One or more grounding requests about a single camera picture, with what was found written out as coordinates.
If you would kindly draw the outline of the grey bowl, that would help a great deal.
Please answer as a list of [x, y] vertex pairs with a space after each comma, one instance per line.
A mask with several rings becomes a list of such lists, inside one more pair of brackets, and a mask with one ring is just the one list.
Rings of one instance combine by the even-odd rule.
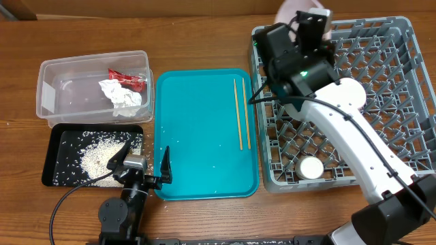
[[299, 112], [293, 104], [287, 103], [284, 105], [285, 111], [287, 114], [294, 120], [298, 120], [300, 122], [306, 121], [305, 115]]

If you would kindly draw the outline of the white cup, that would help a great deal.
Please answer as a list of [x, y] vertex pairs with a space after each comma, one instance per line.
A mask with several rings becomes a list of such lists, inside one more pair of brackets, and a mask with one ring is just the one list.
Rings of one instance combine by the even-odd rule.
[[324, 165], [317, 157], [304, 156], [297, 161], [295, 171], [300, 179], [314, 180], [322, 176]]

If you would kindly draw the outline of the white rice pile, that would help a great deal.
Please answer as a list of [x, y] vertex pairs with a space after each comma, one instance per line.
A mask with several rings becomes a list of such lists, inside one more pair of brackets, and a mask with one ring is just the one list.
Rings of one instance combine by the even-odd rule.
[[143, 134], [136, 132], [65, 131], [54, 165], [54, 186], [78, 186], [107, 174], [107, 163], [129, 142], [134, 154], [142, 153]]

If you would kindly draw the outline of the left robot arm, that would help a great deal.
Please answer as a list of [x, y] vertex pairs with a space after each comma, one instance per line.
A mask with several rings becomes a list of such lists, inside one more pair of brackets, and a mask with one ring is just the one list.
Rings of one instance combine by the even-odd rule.
[[160, 176], [146, 173], [146, 158], [130, 153], [126, 143], [107, 163], [114, 180], [123, 185], [120, 197], [107, 199], [99, 208], [98, 218], [102, 225], [100, 244], [150, 244], [139, 232], [149, 191], [160, 190], [172, 182], [170, 148], [166, 147], [161, 161]]

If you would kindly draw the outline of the white napkin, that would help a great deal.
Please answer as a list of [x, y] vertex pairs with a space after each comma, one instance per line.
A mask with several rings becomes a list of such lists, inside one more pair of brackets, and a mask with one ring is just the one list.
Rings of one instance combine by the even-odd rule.
[[99, 82], [103, 94], [111, 100], [114, 108], [126, 108], [142, 104], [142, 96], [128, 88], [122, 87], [116, 80], [102, 80]]

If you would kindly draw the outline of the pink shallow bowl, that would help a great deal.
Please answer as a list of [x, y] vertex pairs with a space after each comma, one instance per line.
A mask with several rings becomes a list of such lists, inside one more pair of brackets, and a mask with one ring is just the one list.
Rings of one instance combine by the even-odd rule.
[[352, 78], [341, 78], [341, 88], [345, 99], [355, 108], [361, 109], [367, 100], [365, 89], [357, 80]]

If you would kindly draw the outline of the red snack wrapper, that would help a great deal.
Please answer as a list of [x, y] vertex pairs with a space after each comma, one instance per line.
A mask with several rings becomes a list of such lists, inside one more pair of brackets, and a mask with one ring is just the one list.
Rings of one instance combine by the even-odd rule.
[[117, 80], [121, 85], [128, 86], [138, 93], [146, 89], [146, 80], [138, 76], [129, 76], [113, 69], [108, 69], [108, 76], [111, 80]]

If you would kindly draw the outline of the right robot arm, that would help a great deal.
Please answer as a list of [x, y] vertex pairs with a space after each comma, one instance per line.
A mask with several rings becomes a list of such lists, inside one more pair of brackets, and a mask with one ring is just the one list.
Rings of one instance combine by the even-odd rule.
[[328, 10], [299, 11], [253, 34], [266, 74], [265, 87], [294, 119], [313, 122], [345, 159], [367, 200], [351, 220], [313, 244], [400, 244], [435, 217], [435, 177], [417, 176], [360, 113], [367, 96], [356, 80], [334, 70]]

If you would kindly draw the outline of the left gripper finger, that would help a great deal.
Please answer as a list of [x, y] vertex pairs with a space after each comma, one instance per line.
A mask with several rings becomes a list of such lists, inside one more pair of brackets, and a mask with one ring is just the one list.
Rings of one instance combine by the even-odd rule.
[[109, 159], [106, 168], [115, 170], [119, 165], [123, 164], [125, 157], [129, 154], [131, 144], [126, 142], [123, 147]]
[[161, 182], [165, 184], [172, 183], [172, 170], [170, 166], [170, 147], [166, 146], [165, 152], [163, 154], [163, 159], [161, 161]]

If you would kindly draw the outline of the white round plate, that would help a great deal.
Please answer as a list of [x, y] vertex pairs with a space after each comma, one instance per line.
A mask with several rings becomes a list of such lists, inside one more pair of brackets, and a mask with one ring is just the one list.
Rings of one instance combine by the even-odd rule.
[[323, 39], [331, 39], [332, 31], [330, 25], [332, 22], [333, 11], [326, 9], [318, 0], [285, 0], [275, 16], [274, 23], [289, 23], [290, 20], [296, 16], [297, 11], [326, 15], [328, 17], [328, 22], [323, 34]]

